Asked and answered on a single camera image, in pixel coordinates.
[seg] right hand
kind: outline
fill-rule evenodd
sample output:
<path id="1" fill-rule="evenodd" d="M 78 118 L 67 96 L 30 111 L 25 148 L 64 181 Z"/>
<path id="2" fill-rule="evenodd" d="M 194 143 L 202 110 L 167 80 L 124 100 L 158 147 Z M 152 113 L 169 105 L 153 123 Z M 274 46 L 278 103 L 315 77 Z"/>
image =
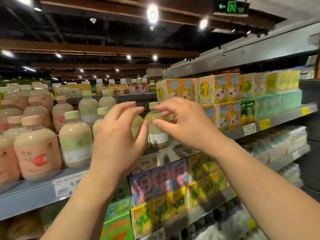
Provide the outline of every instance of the right hand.
<path id="1" fill-rule="evenodd" d="M 153 124 L 189 148 L 206 153 L 227 138 L 196 102 L 175 97 L 154 106 L 154 109 L 163 111 L 162 117 L 177 116 L 176 123 L 156 119 Z"/>

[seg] red fruit illustration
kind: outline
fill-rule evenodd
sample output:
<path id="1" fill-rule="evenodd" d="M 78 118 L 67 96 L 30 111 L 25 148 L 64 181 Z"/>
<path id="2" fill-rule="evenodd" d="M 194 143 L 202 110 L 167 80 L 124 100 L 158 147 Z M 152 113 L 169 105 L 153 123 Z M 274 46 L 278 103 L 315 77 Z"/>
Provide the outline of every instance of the red fruit illustration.
<path id="1" fill-rule="evenodd" d="M 60 123 L 65 123 L 66 121 L 64 120 L 64 117 L 63 116 L 60 116 L 59 118 L 58 118 L 58 121 L 60 122 Z"/>
<path id="2" fill-rule="evenodd" d="M 48 160 L 44 159 L 46 154 L 41 154 L 39 156 L 36 156 L 34 159 L 33 159 L 33 164 L 36 165 L 37 167 L 40 167 L 40 166 L 43 166 L 43 165 L 46 165 Z"/>

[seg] yellow price tag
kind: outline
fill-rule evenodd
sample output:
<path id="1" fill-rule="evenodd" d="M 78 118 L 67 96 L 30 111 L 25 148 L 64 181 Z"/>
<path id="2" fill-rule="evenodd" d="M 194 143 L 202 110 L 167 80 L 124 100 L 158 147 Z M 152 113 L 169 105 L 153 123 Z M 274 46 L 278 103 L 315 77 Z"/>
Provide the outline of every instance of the yellow price tag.
<path id="1" fill-rule="evenodd" d="M 310 114 L 309 107 L 304 107 L 301 110 L 302 110 L 302 116 Z"/>
<path id="2" fill-rule="evenodd" d="M 256 222 L 254 221 L 254 219 L 250 220 L 247 222 L 247 225 L 250 229 L 255 229 L 257 228 Z"/>
<path id="3" fill-rule="evenodd" d="M 270 119 L 259 121 L 260 130 L 265 130 L 271 127 Z"/>

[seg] exit sign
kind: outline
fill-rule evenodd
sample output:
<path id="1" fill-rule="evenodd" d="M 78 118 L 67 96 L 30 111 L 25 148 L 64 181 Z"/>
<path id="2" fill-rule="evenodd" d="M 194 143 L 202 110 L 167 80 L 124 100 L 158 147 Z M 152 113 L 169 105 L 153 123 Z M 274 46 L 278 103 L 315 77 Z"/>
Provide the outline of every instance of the exit sign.
<path id="1" fill-rule="evenodd" d="M 249 3 L 242 1 L 215 1 L 213 14 L 228 16 L 248 16 Z"/>

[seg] smoke detector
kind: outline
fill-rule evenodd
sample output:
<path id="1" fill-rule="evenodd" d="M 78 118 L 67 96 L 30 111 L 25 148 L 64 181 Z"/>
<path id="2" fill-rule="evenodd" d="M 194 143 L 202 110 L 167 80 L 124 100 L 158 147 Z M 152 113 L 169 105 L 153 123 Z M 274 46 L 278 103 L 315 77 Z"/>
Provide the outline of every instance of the smoke detector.
<path id="1" fill-rule="evenodd" d="M 91 21 L 93 24 L 95 24 L 97 20 L 96 20 L 94 17 L 92 17 L 92 18 L 90 18 L 90 21 Z"/>

